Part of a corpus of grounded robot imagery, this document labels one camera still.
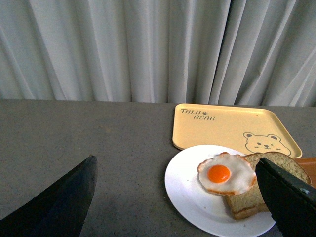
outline yellow tray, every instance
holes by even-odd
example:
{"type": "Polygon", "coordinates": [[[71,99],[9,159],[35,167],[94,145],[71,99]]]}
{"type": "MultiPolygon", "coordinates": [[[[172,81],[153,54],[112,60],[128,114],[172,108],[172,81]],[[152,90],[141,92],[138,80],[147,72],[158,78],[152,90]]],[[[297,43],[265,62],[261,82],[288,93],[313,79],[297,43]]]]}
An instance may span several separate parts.
{"type": "Polygon", "coordinates": [[[175,108],[173,144],[179,149],[211,144],[244,154],[282,152],[300,158],[302,150],[269,110],[179,104],[175,108]]]}

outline toast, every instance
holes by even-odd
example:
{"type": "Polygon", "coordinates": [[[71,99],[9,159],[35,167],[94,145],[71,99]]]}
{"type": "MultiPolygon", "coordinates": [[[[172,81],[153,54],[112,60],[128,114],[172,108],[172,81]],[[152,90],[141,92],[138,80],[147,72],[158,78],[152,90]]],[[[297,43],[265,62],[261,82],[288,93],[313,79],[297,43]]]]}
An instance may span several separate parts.
{"type": "MultiPolygon", "coordinates": [[[[244,158],[251,164],[252,169],[255,170],[257,163],[263,157],[282,167],[305,183],[309,185],[312,184],[309,175],[304,169],[296,163],[294,159],[283,153],[254,153],[247,155],[244,158]]],[[[240,195],[226,196],[226,200],[234,219],[237,220],[255,215],[258,212],[269,211],[262,198],[257,181],[249,191],[240,195]]]]}

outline black object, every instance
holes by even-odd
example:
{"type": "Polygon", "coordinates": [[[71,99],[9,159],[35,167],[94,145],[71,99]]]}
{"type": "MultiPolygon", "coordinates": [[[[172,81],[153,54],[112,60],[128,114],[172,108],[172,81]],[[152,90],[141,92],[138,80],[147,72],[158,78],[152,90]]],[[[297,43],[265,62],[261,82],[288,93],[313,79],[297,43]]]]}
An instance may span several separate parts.
{"type": "Polygon", "coordinates": [[[1,237],[78,237],[97,181],[89,156],[38,196],[0,221],[1,237]]]}
{"type": "Polygon", "coordinates": [[[258,185],[272,218],[284,237],[316,237],[316,189],[261,158],[258,185]]]}

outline white plate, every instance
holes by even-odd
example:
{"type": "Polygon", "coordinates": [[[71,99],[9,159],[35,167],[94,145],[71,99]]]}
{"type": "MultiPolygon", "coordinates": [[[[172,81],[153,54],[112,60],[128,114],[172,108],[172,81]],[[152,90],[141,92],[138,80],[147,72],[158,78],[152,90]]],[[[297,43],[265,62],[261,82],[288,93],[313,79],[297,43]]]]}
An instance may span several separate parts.
{"type": "Polygon", "coordinates": [[[181,215],[208,233],[221,237],[259,236],[275,224],[270,212],[235,220],[224,198],[207,193],[198,182],[198,164],[222,152],[243,155],[215,145],[199,145],[179,152],[165,173],[168,196],[181,215]]]}

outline sunny side up egg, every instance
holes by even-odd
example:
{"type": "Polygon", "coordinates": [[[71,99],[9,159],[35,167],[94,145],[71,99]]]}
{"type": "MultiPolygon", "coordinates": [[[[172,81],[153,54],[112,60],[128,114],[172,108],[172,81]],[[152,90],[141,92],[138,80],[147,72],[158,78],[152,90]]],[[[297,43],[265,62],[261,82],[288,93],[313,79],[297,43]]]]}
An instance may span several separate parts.
{"type": "Polygon", "coordinates": [[[210,193],[238,195],[248,191],[256,182],[256,173],[240,155],[221,153],[207,159],[198,168],[198,178],[210,193]]]}

